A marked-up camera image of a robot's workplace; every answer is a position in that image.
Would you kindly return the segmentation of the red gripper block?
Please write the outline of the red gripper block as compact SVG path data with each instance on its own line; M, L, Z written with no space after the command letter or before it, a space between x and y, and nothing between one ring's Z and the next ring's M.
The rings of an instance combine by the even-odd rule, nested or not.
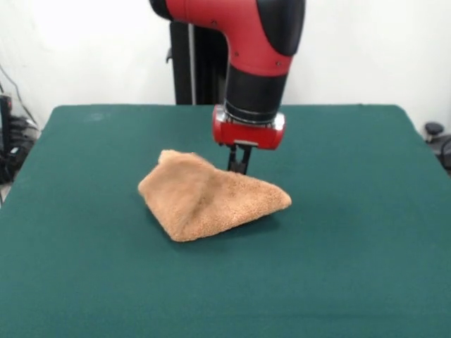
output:
M231 117L224 106L215 105L212 118L212 134L217 144L229 148L227 171L247 174L252 146L259 149L274 150L281 143L285 133L285 115L277 112L275 118L266 124L248 124ZM237 147L243 145L241 169L236 160Z

